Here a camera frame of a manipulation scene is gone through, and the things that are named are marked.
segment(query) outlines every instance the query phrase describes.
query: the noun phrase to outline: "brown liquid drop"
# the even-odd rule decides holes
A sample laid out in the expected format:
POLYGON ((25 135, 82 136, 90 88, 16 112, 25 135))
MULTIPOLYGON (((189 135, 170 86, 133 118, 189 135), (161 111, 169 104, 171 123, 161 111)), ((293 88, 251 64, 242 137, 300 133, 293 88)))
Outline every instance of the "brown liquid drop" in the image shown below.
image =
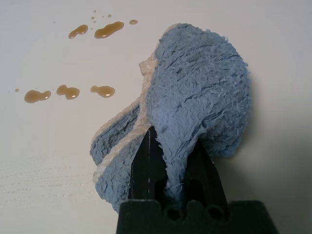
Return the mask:
POLYGON ((35 103, 37 101, 47 100, 49 99, 50 96, 51 96, 50 91, 45 91, 44 93, 40 93, 36 90, 30 90, 25 94, 24 100, 27 103, 35 103))
POLYGON ((106 38, 111 34, 119 31, 124 26, 123 22, 117 21, 115 23, 107 24, 104 28, 97 29, 94 33, 95 38, 106 38))
POLYGON ((103 98, 110 98, 115 93, 115 89, 110 86, 92 86, 91 93, 97 93, 103 98))
POLYGON ((133 19, 133 20, 129 21, 129 24, 137 24, 137 20, 133 19))
POLYGON ((88 31, 88 26, 83 24, 81 26, 79 26, 78 28, 76 28, 74 31, 72 31, 69 35, 68 38, 69 39, 73 39, 75 36, 77 36, 77 34, 85 34, 88 31))
POLYGON ((79 96, 79 89, 71 87, 71 88, 67 88, 67 86, 61 85, 58 89, 57 89, 57 94, 58 95, 65 95, 67 100, 72 100, 75 99, 79 96))

